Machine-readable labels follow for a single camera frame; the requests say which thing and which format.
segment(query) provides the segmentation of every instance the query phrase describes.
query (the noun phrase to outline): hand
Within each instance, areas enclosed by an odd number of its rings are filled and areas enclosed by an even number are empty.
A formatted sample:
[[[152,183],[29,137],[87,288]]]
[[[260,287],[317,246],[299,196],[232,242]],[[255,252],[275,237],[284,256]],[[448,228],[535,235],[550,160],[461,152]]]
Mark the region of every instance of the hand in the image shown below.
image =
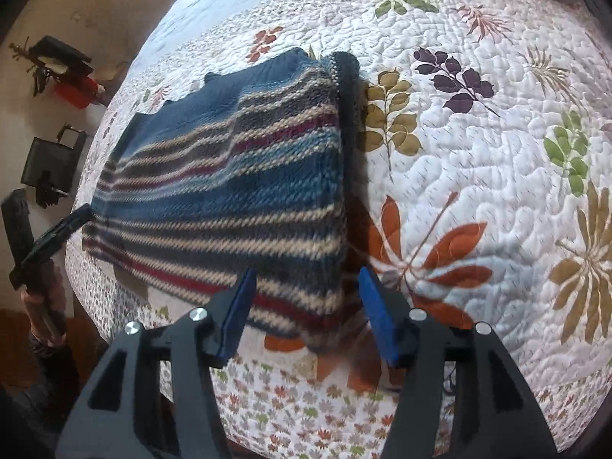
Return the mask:
[[[48,289],[48,308],[58,312],[66,310],[66,296],[62,284],[62,274],[59,267],[50,263],[49,267],[44,267],[43,270],[44,283]],[[39,342],[48,346],[60,346],[65,342],[65,335],[58,340],[54,340],[51,336],[47,325],[42,319],[41,311],[45,309],[44,296],[34,291],[22,291],[21,301],[26,308],[26,313],[30,319],[32,334]]]

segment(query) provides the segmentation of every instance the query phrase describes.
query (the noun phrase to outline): metal bolt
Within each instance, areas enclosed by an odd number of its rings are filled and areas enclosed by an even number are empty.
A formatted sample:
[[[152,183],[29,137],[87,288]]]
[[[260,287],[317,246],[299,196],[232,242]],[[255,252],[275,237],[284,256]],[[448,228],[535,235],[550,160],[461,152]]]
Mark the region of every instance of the metal bolt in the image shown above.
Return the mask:
[[[476,323],[476,333],[479,335],[490,335],[492,331],[493,329],[488,323],[482,321]]]
[[[427,312],[425,312],[423,309],[412,309],[408,313],[408,317],[410,317],[410,319],[413,321],[424,321],[427,319]]]
[[[140,331],[140,328],[142,328],[142,326],[138,321],[130,321],[128,324],[125,325],[125,332],[128,335],[135,335]]]
[[[195,322],[202,321],[202,319],[205,319],[207,315],[208,311],[202,307],[195,308],[189,312],[189,317]]]

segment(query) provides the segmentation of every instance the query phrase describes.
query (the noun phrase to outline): knit sweater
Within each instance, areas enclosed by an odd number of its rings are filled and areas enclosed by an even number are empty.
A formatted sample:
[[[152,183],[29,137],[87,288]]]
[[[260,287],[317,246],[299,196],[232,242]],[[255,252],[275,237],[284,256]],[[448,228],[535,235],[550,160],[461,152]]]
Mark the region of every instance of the knit sweater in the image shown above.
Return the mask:
[[[292,49],[137,114],[97,183],[83,248],[197,305],[252,267],[249,323],[325,348],[359,309],[342,264],[360,92],[352,55]]]

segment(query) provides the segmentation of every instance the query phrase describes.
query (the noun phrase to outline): wall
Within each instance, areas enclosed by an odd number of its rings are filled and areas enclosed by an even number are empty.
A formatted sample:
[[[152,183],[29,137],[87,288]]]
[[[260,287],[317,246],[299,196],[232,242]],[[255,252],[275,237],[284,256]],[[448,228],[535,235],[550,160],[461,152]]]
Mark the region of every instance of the wall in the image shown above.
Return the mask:
[[[175,0],[30,0],[0,46],[0,197],[19,188],[21,172],[34,136],[53,139],[64,122],[94,134],[105,109],[89,106],[79,111],[57,99],[48,87],[33,98],[33,79],[26,72],[30,63],[16,62],[8,44],[29,44],[52,35],[92,57],[99,68],[132,60],[151,31]],[[35,236],[67,215],[73,196],[55,207],[42,209],[28,189],[30,221]],[[63,267],[63,252],[57,257]],[[0,308],[21,309],[12,291],[8,273],[13,261],[0,230]],[[65,280],[68,312],[72,311],[72,290]]]

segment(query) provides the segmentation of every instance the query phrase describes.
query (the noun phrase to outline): wooden floor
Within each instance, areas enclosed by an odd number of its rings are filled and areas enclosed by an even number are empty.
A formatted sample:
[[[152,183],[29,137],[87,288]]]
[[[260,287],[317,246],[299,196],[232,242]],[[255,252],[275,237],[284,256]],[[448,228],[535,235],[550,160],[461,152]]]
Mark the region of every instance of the wooden floor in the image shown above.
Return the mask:
[[[67,320],[66,340],[76,362],[81,385],[96,366],[103,340],[76,297],[75,317]],[[37,369],[28,347],[30,323],[23,313],[0,309],[0,383],[25,389],[36,382]]]

